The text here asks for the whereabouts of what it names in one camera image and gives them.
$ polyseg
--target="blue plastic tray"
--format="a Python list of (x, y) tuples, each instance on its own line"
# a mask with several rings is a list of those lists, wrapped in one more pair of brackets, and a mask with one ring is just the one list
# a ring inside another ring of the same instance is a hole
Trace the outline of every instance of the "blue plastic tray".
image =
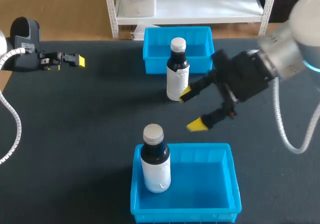
[(212, 69), (211, 55), (215, 49), (210, 27), (160, 27), (145, 29), (143, 59), (147, 74), (167, 73), (170, 43), (176, 37), (186, 40), (190, 73), (207, 73)]
[(171, 185), (160, 194), (146, 189), (135, 149), (131, 213), (136, 223), (235, 222), (241, 211), (229, 144), (169, 144)]

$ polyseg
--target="yellow gripper fingertip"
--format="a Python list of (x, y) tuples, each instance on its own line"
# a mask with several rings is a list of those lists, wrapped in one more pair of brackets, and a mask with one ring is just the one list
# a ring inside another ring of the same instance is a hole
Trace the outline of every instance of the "yellow gripper fingertip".
[(193, 122), (189, 123), (186, 128), (190, 132), (207, 131), (208, 127), (202, 122), (201, 118), (195, 119)]

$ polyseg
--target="black bottle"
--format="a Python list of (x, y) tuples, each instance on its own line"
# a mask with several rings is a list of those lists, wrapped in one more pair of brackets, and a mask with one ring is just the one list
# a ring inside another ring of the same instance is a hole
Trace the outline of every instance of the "black bottle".
[(160, 125), (149, 124), (143, 130), (141, 164), (145, 186), (153, 193), (167, 190), (171, 184), (170, 150), (164, 143)]
[(166, 93), (169, 99), (179, 101), (188, 87), (189, 62), (186, 58), (186, 41), (174, 38), (171, 41), (171, 57), (166, 64)]

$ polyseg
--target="coiled cable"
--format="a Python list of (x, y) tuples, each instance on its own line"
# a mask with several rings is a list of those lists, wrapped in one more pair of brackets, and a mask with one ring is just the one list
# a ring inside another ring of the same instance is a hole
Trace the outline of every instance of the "coiled cable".
[[(17, 49), (13, 49), (10, 52), (6, 53), (1, 59), (0, 59), (0, 71), (4, 66), (4, 63), (11, 58), (12, 56), (15, 55), (19, 55), (19, 54), (25, 54), (27, 51), (25, 48), (17, 48)], [(10, 148), (10, 150), (8, 151), (8, 153), (0, 159), (0, 165), (2, 163), (4, 163), (6, 160), (9, 159), (9, 157), (14, 153), (14, 151), (16, 150), (19, 142), (20, 142), (20, 138), (21, 138), (21, 134), (22, 134), (22, 126), (21, 126), (21, 120), (20, 117), (18, 115), (18, 113), (15, 111), (15, 109), (8, 103), (8, 101), (5, 99), (5, 97), (3, 96), (1, 90), (0, 90), (0, 102), (12, 113), (15, 122), (16, 122), (16, 137), (15, 137), (15, 141), (13, 143), (13, 146)]]
[(281, 139), (284, 143), (284, 145), (293, 153), (295, 154), (301, 154), (303, 153), (305, 150), (307, 150), (310, 141), (312, 139), (312, 136), (314, 134), (317, 122), (319, 120), (320, 117), (320, 103), (318, 104), (317, 108), (315, 109), (309, 126), (307, 128), (305, 137), (304, 137), (304, 141), (303, 144), (301, 145), (300, 148), (295, 148), (288, 140), (287, 136), (286, 136), (286, 132), (285, 132), (285, 128), (284, 128), (284, 124), (282, 122), (282, 117), (281, 117), (281, 110), (280, 110), (280, 100), (279, 100), (279, 78), (276, 77), (273, 81), (273, 107), (274, 107), (274, 114), (275, 114), (275, 119), (276, 119), (276, 123), (277, 123), (277, 127), (281, 136)]

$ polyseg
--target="dark table surface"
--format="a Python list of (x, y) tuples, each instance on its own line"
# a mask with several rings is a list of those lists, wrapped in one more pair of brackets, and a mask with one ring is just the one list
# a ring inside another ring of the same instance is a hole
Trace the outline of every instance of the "dark table surface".
[[(257, 47), (252, 39), (214, 44), (230, 56)], [(20, 115), (22, 139), (0, 166), (1, 224), (133, 224), (132, 160), (151, 122), (163, 127), (168, 143), (230, 144), (242, 202), (237, 223), (320, 221), (318, 128), (306, 153), (290, 153), (276, 128), (270, 88), (239, 104), (234, 120), (190, 133), (186, 124), (220, 106), (216, 88), (183, 105), (168, 102), (166, 77), (145, 75), (142, 46), (139, 41), (44, 42), (46, 51), (82, 54), (86, 69), (13, 74), (4, 96)], [(300, 145), (318, 91), (307, 73), (280, 86), (288, 137)], [(0, 105), (0, 156), (15, 135), (15, 122)]]

